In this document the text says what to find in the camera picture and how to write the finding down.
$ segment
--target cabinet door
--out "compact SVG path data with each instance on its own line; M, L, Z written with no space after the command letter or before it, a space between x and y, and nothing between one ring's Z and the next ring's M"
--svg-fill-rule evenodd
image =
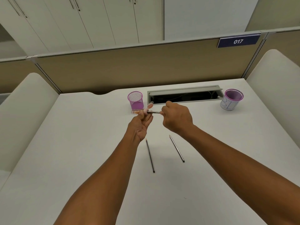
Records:
M50 52L70 50L43 0L15 0L15 3Z
M103 0L74 1L94 48L115 45Z
M0 23L27 55L47 53L48 49L12 0L0 0Z
M117 45L137 44L133 0L103 0Z
M139 42L162 41L162 0L133 1Z
M72 50L93 48L73 0L44 1Z

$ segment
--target cup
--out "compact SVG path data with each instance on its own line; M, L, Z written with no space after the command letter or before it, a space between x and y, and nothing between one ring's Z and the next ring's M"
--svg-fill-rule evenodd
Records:
M220 103L220 106L224 110L234 110L238 102L244 98L244 95L241 91L236 89L227 89L224 93L223 100Z
M133 91L129 93L127 96L131 109L133 110L142 110L144 109L144 103L143 103L143 94L140 91Z

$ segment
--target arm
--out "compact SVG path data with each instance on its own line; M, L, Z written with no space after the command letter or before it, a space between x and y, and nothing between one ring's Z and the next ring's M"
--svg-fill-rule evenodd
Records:
M267 224L300 224L300 188L193 125L187 107L168 101L163 125L187 140Z
M70 197L54 225L115 224L137 147L152 119L142 111L132 119L114 152Z

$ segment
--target number sign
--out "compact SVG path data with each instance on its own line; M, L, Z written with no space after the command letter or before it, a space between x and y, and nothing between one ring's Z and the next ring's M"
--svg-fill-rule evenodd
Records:
M218 48L228 46L244 46L256 44L260 34L248 34L243 36L224 37L220 38Z

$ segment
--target left hand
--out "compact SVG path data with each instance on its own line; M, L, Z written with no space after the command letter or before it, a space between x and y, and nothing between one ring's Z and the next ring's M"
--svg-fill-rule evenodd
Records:
M145 116L143 110L140 110L139 114L128 124L126 132L133 133L134 138L137 138L141 142L145 138L147 134L147 128L152 120L152 114Z

